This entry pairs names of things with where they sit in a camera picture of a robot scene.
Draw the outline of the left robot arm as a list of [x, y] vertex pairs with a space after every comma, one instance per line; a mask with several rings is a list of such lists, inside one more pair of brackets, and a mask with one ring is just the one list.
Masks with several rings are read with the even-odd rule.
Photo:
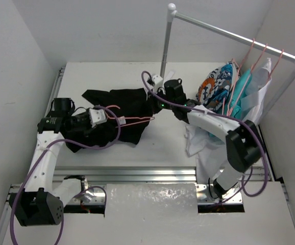
[[67, 176], [53, 187], [58, 155], [67, 133], [92, 129], [91, 110], [76, 115], [70, 98], [55, 98], [47, 115], [37, 126], [37, 145], [30, 170], [18, 194], [10, 196], [9, 204], [21, 226], [58, 225], [64, 207], [82, 191], [82, 176]]

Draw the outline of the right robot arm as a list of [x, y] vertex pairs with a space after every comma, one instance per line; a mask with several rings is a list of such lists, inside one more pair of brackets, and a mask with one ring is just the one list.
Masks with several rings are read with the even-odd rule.
[[236, 185], [254, 163], [265, 161], [264, 147], [252, 121], [213, 113], [197, 101], [187, 99], [181, 80], [167, 81], [160, 93], [148, 89], [147, 94], [159, 109], [171, 110], [178, 120], [205, 130], [225, 143], [229, 165], [213, 181], [218, 198]]

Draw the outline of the black shirt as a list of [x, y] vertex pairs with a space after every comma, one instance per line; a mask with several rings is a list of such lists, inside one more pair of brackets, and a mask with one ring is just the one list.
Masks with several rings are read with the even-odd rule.
[[[109, 108], [120, 123], [119, 141], [137, 145], [145, 128], [153, 119], [153, 111], [143, 88], [86, 90], [82, 97], [93, 105]], [[93, 129], [73, 129], [64, 137], [87, 146], [106, 146], [116, 138], [118, 126], [114, 116]]]

